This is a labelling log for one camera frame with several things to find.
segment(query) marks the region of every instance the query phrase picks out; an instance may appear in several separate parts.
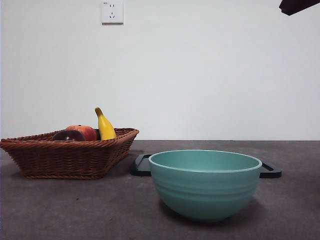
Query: electrical outlet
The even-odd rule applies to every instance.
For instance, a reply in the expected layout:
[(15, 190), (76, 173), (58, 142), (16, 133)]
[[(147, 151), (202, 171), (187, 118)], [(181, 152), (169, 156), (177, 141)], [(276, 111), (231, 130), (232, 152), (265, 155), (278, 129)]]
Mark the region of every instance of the electrical outlet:
[(101, 4), (102, 24), (123, 24), (124, 23), (124, 2), (123, 0), (106, 0)]

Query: wicker basket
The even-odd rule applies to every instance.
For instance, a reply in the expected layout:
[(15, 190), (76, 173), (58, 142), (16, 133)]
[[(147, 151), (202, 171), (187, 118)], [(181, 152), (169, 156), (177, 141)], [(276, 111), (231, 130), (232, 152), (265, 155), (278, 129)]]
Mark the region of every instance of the wicker basket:
[(28, 179), (100, 179), (128, 155), (139, 133), (133, 128), (114, 130), (117, 137), (109, 140), (52, 141), (59, 132), (54, 131), (2, 139), (0, 147)]

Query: red apple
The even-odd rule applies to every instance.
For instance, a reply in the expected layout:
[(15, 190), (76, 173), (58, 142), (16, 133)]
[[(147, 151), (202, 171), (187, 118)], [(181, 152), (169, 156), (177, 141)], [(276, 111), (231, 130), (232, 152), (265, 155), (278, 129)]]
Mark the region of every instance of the red apple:
[(78, 130), (80, 131), (86, 141), (96, 141), (97, 140), (97, 134), (96, 130), (90, 126), (86, 125), (70, 125), (66, 128), (66, 130)]

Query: basket rim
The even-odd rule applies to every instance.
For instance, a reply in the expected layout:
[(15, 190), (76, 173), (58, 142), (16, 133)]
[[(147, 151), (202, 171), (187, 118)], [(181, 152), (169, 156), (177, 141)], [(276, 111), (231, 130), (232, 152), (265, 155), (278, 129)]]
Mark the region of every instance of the basket rim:
[(63, 131), (64, 129), (61, 130), (56, 130), (48, 133), (41, 133), (41, 134), (35, 134), (35, 135), (30, 135), (30, 136), (20, 136), (20, 137), (12, 137), (12, 138), (2, 138), (1, 139), (1, 144), (5, 143), (17, 143), (17, 144), (59, 144), (59, 145), (97, 145), (97, 144), (112, 144), (114, 142), (118, 142), (127, 139), (128, 137), (133, 137), (136, 136), (140, 131), (131, 128), (131, 127), (115, 127), (114, 130), (129, 130), (129, 132), (125, 134), (120, 134), (116, 136), (115, 138), (111, 139), (106, 139), (106, 140), (94, 140), (94, 141), (76, 141), (76, 140), (19, 140), (20, 138), (36, 138), (39, 136), (44, 136), (44, 135), (53, 135), (55, 133), (58, 133), (60, 131)]

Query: banana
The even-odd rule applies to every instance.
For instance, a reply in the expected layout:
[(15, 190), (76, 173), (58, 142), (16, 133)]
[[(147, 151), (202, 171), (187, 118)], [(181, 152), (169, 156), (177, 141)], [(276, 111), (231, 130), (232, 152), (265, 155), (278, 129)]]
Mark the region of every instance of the banana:
[(115, 129), (109, 122), (109, 120), (104, 116), (101, 109), (99, 107), (96, 107), (94, 111), (98, 117), (98, 128), (101, 140), (115, 138), (117, 136)]

